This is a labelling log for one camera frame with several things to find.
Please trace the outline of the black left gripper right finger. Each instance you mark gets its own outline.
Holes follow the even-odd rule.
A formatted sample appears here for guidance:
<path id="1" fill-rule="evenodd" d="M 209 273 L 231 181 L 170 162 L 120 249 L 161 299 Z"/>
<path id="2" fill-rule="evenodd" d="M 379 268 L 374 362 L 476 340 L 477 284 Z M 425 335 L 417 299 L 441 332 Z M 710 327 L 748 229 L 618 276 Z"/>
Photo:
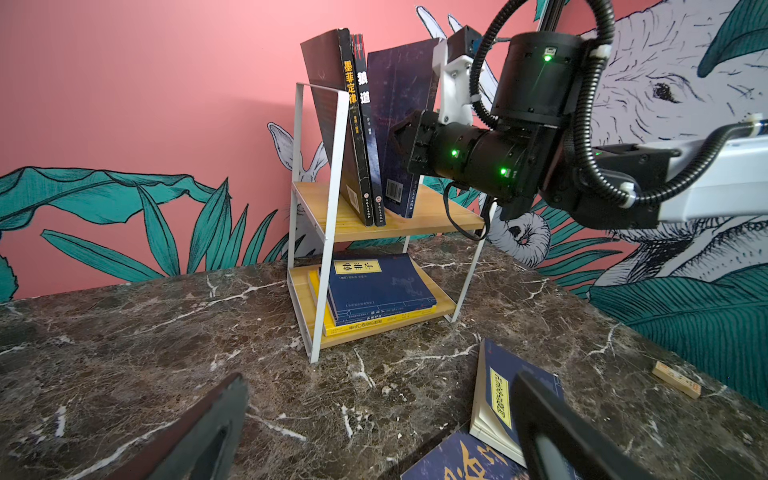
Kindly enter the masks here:
<path id="1" fill-rule="evenodd" d="M 653 477 L 528 372 L 513 380 L 510 406 L 531 479 Z"/>

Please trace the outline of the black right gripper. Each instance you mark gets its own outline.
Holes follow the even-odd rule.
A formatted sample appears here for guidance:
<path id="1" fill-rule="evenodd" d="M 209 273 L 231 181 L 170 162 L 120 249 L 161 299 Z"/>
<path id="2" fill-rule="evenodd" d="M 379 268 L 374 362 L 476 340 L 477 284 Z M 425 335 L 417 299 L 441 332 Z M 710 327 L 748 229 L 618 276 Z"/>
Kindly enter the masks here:
<path id="1" fill-rule="evenodd" d="M 440 124 L 433 111 L 415 111 L 391 130 L 414 175 L 441 177 L 501 201 L 532 198 L 540 162 L 533 131 Z"/>

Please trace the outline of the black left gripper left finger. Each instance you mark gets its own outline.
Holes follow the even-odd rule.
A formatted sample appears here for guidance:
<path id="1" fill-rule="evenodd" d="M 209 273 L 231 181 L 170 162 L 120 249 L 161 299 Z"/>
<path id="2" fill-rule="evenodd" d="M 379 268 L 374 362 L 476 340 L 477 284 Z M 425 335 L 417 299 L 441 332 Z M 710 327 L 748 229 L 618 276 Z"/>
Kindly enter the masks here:
<path id="1" fill-rule="evenodd" d="M 248 386 L 228 375 L 111 479 L 227 479 L 248 406 Z"/>

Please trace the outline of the black wolf cover book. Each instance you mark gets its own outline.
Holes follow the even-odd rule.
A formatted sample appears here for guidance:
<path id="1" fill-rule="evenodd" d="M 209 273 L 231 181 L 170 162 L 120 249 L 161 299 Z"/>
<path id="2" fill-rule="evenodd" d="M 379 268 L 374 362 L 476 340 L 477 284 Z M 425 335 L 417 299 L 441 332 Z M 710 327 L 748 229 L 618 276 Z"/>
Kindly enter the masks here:
<path id="1" fill-rule="evenodd" d="M 384 195 L 363 35 L 352 34 L 351 41 L 356 67 L 357 88 L 360 94 L 359 107 L 365 132 L 369 174 L 372 185 L 372 198 L 374 200 L 375 225 L 377 227 L 383 227 L 386 225 L 386 214 L 383 203 Z"/>

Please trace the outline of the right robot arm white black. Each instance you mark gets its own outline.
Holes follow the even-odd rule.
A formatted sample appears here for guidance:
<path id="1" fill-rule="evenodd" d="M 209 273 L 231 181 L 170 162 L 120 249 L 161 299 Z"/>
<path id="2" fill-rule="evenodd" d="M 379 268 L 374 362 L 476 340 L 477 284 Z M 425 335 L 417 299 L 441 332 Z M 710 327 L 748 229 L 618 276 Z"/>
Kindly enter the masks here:
<path id="1" fill-rule="evenodd" d="M 444 95 L 472 116 L 417 111 L 391 131 L 411 173 L 474 188 L 502 220 L 536 198 L 593 229 L 654 229 L 767 211 L 767 5 L 662 1 L 594 30 L 514 36 L 491 107 L 482 64 L 506 3 Z"/>

